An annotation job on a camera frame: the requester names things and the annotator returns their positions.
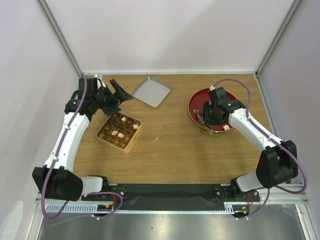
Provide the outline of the brown metal tongs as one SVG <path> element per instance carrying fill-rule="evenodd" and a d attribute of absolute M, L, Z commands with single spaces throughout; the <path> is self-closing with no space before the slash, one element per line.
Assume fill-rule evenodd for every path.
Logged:
<path fill-rule="evenodd" d="M 214 130 L 208 126 L 207 124 L 203 123 L 203 114 L 201 112 L 199 112 L 197 109 L 194 109 L 193 110 L 193 115 L 194 115 L 194 118 L 195 118 L 195 123 L 201 127 L 203 130 L 206 130 L 210 136 L 213 135 L 214 133 Z"/>

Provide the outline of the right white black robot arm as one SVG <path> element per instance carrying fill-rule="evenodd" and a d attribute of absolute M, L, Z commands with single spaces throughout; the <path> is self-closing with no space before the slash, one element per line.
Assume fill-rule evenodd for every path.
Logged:
<path fill-rule="evenodd" d="M 297 147 L 283 141 L 263 127 L 239 100 L 230 100 L 223 87 L 211 86 L 209 101 L 203 103 L 201 122 L 208 128 L 229 124 L 237 129 L 259 152 L 255 171 L 230 182 L 230 195 L 242 201 L 250 191 L 270 189 L 298 176 Z"/>

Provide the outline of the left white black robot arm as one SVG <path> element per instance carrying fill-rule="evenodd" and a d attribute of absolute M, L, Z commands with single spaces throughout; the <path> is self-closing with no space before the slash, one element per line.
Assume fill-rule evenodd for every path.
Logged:
<path fill-rule="evenodd" d="M 42 167 L 35 167 L 32 178 L 43 199 L 78 201 L 93 194 L 98 200 L 109 197 L 110 188 L 103 176 L 78 177 L 74 174 L 75 157 L 83 134 L 98 111 L 111 116 L 121 111 L 120 104 L 133 99 L 115 79 L 110 91 L 99 76 L 78 80 L 78 89 L 65 105 L 63 125 L 56 144 Z"/>

